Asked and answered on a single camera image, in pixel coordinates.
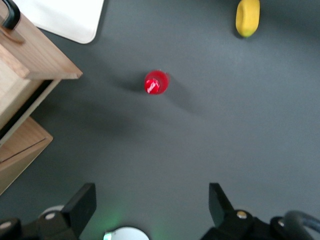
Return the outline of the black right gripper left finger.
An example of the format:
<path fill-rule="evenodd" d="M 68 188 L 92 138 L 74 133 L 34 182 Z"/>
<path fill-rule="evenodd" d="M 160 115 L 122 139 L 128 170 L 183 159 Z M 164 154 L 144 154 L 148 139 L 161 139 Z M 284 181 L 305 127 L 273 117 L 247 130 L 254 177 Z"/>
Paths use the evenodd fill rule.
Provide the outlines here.
<path fill-rule="evenodd" d="M 75 236 L 79 237 L 92 218 L 96 208 L 96 185 L 94 183 L 85 183 L 62 208 L 61 213 L 67 218 L 67 222 Z"/>

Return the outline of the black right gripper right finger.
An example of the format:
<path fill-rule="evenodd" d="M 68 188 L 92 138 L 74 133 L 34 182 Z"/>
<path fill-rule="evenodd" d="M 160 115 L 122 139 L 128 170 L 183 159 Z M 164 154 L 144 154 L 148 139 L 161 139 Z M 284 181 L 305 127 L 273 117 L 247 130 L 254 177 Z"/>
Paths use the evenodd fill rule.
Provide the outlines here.
<path fill-rule="evenodd" d="M 209 184 L 208 207 L 216 228 L 230 229 L 234 208 L 219 183 Z"/>

